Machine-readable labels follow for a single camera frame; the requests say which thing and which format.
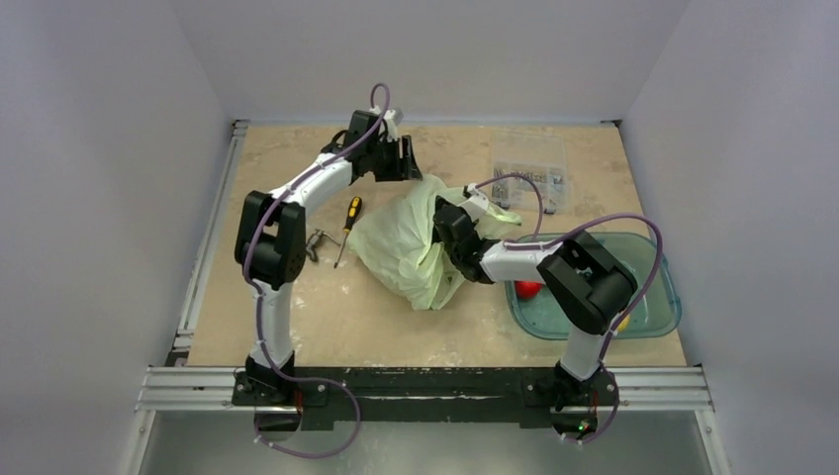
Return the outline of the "red fake fruit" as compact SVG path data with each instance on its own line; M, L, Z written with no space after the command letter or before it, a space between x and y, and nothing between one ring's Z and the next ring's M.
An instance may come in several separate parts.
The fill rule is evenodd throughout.
M527 301L533 299L540 293L542 284L533 281L515 281L513 287L516 297L520 300Z

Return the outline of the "light green plastic bag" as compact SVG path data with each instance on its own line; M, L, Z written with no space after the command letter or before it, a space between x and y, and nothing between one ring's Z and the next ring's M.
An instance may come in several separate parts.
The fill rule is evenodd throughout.
M428 174L407 192L364 213L348 238L350 251L370 273L416 311L442 309L466 282L442 244L432 240L438 197L455 205L466 201L461 188Z

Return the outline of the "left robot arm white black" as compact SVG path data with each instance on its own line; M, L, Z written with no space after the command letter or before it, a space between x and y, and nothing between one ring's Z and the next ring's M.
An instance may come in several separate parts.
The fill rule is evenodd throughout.
M358 110L346 129L290 182L244 199L234 259L254 299L256 338L244 365L243 387L269 404L294 395L291 293L306 261L307 215L366 174L378 182L420 180L412 140L398 131L400 109Z

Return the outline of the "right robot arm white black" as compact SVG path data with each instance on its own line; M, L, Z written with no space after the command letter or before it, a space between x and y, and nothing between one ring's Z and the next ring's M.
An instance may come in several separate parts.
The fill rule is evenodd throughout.
M470 282L543 285L572 327L555 377L558 395L578 403L595 387L608 335L634 305L635 276L589 233L577 228L554 241L506 242L481 237L467 209L439 198L434 238Z

